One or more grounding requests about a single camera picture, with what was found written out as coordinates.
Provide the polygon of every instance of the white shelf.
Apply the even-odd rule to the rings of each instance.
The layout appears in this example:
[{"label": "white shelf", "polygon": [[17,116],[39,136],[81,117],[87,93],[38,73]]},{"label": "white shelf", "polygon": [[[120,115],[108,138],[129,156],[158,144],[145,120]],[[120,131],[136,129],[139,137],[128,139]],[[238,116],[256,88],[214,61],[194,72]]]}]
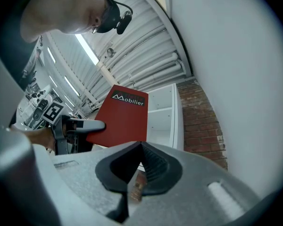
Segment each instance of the white shelf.
[{"label": "white shelf", "polygon": [[172,108],[160,109],[148,113],[148,128],[152,130],[170,130]]},{"label": "white shelf", "polygon": [[149,92],[148,111],[172,107],[173,90],[173,85],[168,85]]},{"label": "white shelf", "polygon": [[149,129],[147,133],[147,141],[173,147],[173,145],[170,144],[170,130]]}]

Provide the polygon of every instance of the ceiling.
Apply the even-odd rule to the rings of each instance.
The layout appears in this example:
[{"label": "ceiling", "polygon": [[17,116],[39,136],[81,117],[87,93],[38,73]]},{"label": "ceiling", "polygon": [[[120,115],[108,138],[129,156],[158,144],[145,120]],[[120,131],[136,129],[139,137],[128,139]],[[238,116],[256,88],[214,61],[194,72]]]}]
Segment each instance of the ceiling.
[{"label": "ceiling", "polygon": [[[57,85],[52,87],[62,100],[67,102],[64,97],[67,96],[74,104],[73,109],[81,109],[85,115],[101,106],[113,84],[147,92],[191,76],[182,44],[155,0],[116,1],[133,9],[133,19],[125,32],[83,34],[100,59],[96,65],[76,36],[53,31],[43,37],[44,64]],[[121,14],[127,10],[119,8]],[[108,48],[116,52],[112,58],[108,57]]]}]

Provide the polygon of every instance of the brick wall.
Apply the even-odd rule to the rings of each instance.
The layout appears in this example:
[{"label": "brick wall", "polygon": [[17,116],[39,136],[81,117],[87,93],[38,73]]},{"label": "brick wall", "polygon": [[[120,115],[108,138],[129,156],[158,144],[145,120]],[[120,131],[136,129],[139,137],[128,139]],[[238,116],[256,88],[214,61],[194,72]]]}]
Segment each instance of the brick wall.
[{"label": "brick wall", "polygon": [[177,84],[183,106],[184,150],[207,157],[227,169],[218,119],[196,79]]}]

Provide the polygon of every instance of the logo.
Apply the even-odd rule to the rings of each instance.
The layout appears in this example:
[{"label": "logo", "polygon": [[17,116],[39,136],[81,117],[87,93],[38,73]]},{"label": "logo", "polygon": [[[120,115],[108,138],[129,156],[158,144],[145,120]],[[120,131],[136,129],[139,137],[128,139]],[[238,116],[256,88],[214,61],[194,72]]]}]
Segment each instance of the logo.
[{"label": "logo", "polygon": [[62,114],[62,110],[64,106],[56,101],[52,102],[50,106],[43,113],[42,118],[49,122],[50,124],[54,124],[58,117]]},{"label": "logo", "polygon": [[128,102],[135,105],[145,106],[145,98],[142,96],[137,96],[129,94],[123,91],[115,90],[112,93],[111,98]]}]

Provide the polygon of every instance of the person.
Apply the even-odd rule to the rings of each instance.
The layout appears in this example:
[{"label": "person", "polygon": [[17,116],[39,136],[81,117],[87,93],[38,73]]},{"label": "person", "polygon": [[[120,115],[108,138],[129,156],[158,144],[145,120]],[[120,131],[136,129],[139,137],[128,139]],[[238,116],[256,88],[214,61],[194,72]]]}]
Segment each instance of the person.
[{"label": "person", "polygon": [[35,83],[37,81],[37,79],[34,77],[32,79],[32,81],[30,81],[30,83],[28,83],[28,85],[30,86],[32,83]]},{"label": "person", "polygon": [[41,53],[42,53],[42,50],[39,47],[37,47],[37,58],[40,57]]},{"label": "person", "polygon": [[75,114],[72,116],[72,118],[75,118],[75,119],[81,119],[82,116],[80,114]]},{"label": "person", "polygon": [[43,97],[45,97],[45,93],[46,93],[45,90],[40,91],[40,92],[37,94],[37,97],[38,97],[39,99],[42,99]]},{"label": "person", "polygon": [[[32,97],[29,101],[29,104],[27,106],[27,108],[24,109],[24,111],[22,112],[21,116],[27,111],[28,108],[33,108],[33,112],[34,110],[37,108],[38,106],[38,99],[36,97]],[[29,117],[24,121],[24,125],[28,125],[28,123],[30,122],[30,120],[33,117],[33,112],[29,115]]]},{"label": "person", "polygon": [[37,92],[32,93],[31,99],[32,98],[37,98]]},{"label": "person", "polygon": [[[35,57],[32,53],[43,33],[56,29],[66,34],[108,32],[115,27],[109,23],[119,19],[116,7],[113,0],[5,0],[0,9],[0,58],[25,90],[26,78],[34,68],[30,62]],[[16,114],[11,121],[12,130],[17,130],[15,122]],[[54,148],[55,139],[49,128],[23,133],[31,143]]]}]

